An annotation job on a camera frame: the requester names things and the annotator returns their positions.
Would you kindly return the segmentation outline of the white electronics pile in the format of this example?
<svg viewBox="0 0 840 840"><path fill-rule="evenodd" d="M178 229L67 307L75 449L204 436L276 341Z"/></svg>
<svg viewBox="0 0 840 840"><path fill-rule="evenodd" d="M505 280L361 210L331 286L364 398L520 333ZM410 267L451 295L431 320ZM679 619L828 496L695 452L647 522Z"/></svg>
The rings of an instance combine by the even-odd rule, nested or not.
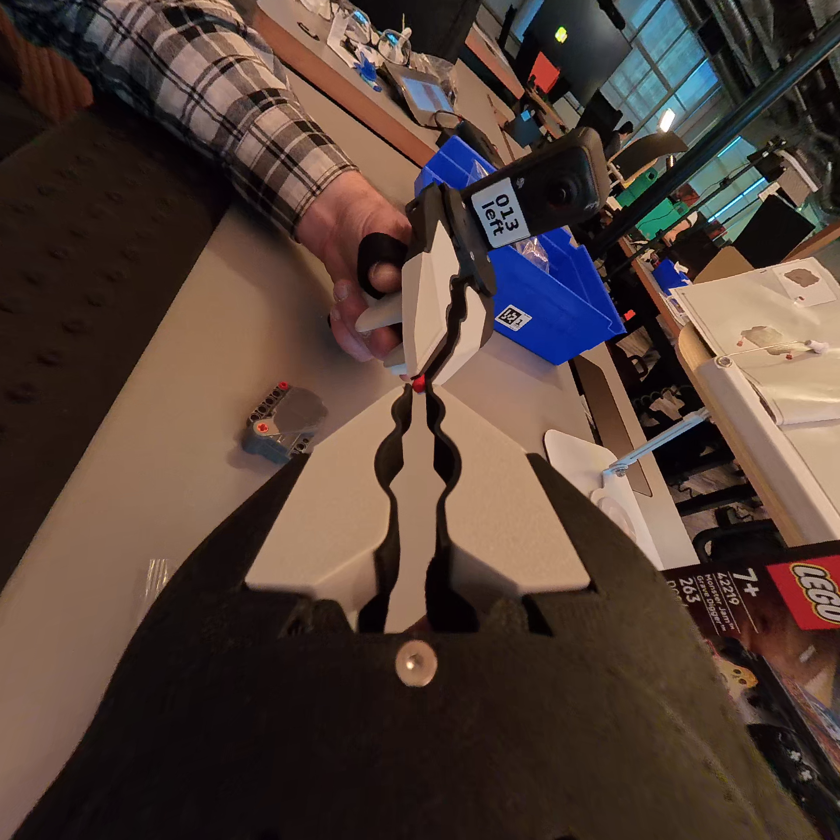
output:
<svg viewBox="0 0 840 840"><path fill-rule="evenodd" d="M412 67L411 29L377 30L369 16L350 2L327 2L327 44L373 91L393 89L413 120L440 131L456 130L462 117L434 73Z"/></svg>

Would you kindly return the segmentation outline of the black desk mat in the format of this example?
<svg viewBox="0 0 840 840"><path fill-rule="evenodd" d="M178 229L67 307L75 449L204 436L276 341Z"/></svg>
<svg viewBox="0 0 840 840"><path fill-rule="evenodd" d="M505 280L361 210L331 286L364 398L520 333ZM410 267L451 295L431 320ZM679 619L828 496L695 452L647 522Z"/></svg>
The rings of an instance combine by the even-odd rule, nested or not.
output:
<svg viewBox="0 0 840 840"><path fill-rule="evenodd" d="M615 458L645 443L609 346L599 344L573 358L569 365L594 441L609 449Z"/></svg>

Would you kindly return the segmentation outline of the black metal pole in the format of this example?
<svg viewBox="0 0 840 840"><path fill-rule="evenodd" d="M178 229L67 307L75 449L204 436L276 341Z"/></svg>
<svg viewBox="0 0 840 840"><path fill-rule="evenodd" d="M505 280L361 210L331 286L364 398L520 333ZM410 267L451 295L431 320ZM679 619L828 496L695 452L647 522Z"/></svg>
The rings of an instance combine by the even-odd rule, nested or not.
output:
<svg viewBox="0 0 840 840"><path fill-rule="evenodd" d="M688 149L675 166L663 174L631 205L614 216L612 223L587 246L594 259L614 246L637 222L650 213L668 194L686 183L715 158L728 143L758 118L769 106L777 102L789 89L797 84L827 58L839 43L839 16L835 15L823 26L813 41L787 65L773 74L741 102L729 115Z"/></svg>

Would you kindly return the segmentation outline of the person's left hand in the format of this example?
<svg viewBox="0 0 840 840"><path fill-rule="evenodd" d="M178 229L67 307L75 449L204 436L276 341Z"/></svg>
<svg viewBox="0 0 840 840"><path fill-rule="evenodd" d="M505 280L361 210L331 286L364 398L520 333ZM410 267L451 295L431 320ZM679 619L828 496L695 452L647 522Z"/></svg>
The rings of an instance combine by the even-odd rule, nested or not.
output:
<svg viewBox="0 0 840 840"><path fill-rule="evenodd" d="M365 332L355 328L369 307L358 282L358 253L362 239L370 234L389 235L407 245L412 228L404 213L357 171L336 178L311 203L295 230L297 241L323 264L332 280L332 335L359 362L383 361L401 342L392 326Z"/></svg>

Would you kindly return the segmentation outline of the person's left forearm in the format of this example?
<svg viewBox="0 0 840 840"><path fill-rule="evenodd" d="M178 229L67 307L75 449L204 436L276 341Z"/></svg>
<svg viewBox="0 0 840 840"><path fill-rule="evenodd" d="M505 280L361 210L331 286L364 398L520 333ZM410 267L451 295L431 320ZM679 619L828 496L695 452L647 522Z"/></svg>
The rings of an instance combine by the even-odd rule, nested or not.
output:
<svg viewBox="0 0 840 840"><path fill-rule="evenodd" d="M336 178L356 171L230 2L2 6L28 41L214 161L248 205L288 233Z"/></svg>

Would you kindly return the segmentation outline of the open instruction booklet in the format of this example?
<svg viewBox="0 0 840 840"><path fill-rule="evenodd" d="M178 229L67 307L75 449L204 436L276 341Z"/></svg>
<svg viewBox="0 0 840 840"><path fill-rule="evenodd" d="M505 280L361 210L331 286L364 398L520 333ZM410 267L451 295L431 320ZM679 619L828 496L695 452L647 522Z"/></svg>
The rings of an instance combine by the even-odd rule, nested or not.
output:
<svg viewBox="0 0 840 840"><path fill-rule="evenodd" d="M778 426L838 420L838 283L815 258L678 287L672 297Z"/></svg>

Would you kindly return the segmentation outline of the white monitor stand base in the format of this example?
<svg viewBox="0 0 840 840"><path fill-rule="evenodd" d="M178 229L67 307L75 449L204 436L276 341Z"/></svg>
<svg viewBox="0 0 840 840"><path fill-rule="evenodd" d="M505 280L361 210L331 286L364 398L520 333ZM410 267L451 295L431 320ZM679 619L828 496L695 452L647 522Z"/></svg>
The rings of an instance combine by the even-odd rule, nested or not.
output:
<svg viewBox="0 0 840 840"><path fill-rule="evenodd" d="M550 429L543 446L551 466L633 540L651 563L665 569L628 478L607 474L616 457L609 449Z"/></svg>

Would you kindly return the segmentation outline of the grey toy motor block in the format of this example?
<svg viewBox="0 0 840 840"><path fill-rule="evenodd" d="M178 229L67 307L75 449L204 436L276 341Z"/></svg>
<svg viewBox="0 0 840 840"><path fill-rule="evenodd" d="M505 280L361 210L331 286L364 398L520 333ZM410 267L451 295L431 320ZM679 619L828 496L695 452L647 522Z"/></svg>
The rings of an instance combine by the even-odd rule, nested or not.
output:
<svg viewBox="0 0 840 840"><path fill-rule="evenodd" d="M309 452L329 413L316 393L289 385L288 392L278 392L274 385L248 416L240 438L247 454L278 467Z"/></svg>

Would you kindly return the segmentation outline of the wooden workbench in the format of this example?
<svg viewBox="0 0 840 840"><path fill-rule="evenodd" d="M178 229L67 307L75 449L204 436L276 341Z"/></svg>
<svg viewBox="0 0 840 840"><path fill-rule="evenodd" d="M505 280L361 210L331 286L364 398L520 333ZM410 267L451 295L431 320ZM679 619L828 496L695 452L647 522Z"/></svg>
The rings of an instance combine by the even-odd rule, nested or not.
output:
<svg viewBox="0 0 840 840"><path fill-rule="evenodd" d="M290 71L409 161L422 167L437 152L438 133L417 124L389 91L375 92L363 82L327 45L328 22L300 2L258 2L253 26ZM485 133L505 163L528 154L529 148L503 130L512 110L486 84L500 79L472 50L466 49L464 56L467 63L455 63L458 112Z"/></svg>

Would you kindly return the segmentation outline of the grey desk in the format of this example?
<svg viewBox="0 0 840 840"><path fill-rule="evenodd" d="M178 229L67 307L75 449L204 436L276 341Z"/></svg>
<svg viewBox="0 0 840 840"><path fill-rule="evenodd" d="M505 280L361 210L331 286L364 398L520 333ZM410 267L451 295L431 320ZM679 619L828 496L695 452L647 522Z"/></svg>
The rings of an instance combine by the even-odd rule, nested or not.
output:
<svg viewBox="0 0 840 840"><path fill-rule="evenodd" d="M288 71L318 125L395 205L419 167ZM332 282L306 249L233 205L166 313L2 595L1 837L10 838L69 759L144 607L151 560L172 574L273 475L242 451L247 413L280 380L319 394L332 434L396 387L345 355L327 315ZM570 364L494 333L449 392L528 452L549 429L595 441ZM425 612L443 489L425 402L414 397L398 499L400 578L386 632Z"/></svg>

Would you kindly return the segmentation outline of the black monitor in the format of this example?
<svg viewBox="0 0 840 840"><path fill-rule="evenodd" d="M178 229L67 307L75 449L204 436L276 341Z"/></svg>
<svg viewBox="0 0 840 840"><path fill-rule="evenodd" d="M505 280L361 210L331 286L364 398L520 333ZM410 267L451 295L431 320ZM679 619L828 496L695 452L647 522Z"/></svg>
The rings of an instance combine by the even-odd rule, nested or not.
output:
<svg viewBox="0 0 840 840"><path fill-rule="evenodd" d="M543 54L577 102L587 106L631 52L617 19L616 9L607 14L601 2L542 2L524 30L514 65L521 82Z"/></svg>

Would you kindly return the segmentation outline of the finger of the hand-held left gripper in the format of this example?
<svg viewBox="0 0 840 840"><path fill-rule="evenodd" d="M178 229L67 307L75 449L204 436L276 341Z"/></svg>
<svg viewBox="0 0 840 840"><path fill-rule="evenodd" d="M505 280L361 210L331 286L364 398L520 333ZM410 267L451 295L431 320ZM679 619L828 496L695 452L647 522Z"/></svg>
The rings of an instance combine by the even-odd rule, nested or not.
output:
<svg viewBox="0 0 840 840"><path fill-rule="evenodd" d="M459 260L443 222L437 221L430 246L402 270L402 348L406 374L450 379L462 366L459 334L463 299L453 299L452 279Z"/></svg>
<svg viewBox="0 0 840 840"><path fill-rule="evenodd" d="M450 309L447 332L441 347L425 371L425 386L448 382L471 361L493 332L492 297L464 297Z"/></svg>

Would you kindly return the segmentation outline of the dark perforated mat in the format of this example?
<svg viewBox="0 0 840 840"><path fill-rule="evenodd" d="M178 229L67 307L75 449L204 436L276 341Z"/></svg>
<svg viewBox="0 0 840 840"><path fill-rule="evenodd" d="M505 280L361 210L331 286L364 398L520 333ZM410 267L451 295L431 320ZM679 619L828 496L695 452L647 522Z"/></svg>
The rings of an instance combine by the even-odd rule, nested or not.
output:
<svg viewBox="0 0 840 840"><path fill-rule="evenodd" d="M232 190L102 100L2 162L1 586L121 393Z"/></svg>

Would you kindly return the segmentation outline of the toy truck set box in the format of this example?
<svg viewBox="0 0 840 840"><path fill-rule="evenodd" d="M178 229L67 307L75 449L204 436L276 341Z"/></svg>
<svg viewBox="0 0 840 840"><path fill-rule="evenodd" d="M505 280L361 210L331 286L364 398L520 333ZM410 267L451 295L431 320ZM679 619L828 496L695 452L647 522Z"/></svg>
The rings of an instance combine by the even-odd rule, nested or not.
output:
<svg viewBox="0 0 840 840"><path fill-rule="evenodd" d="M839 838L839 543L663 572L749 735L821 838Z"/></svg>

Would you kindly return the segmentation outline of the blue plastic bin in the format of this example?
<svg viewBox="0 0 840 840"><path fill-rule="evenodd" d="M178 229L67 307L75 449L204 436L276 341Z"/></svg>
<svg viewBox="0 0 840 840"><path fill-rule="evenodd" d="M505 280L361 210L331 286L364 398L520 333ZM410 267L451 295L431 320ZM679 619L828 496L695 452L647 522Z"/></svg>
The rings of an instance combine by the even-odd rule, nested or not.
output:
<svg viewBox="0 0 840 840"><path fill-rule="evenodd" d="M479 221L497 283L497 332L555 365L625 333L592 257L569 231L596 217L610 192L596 131L573 129L498 171L453 137L422 169L415 195L434 182L460 191ZM549 273L512 247L530 237L548 253Z"/></svg>

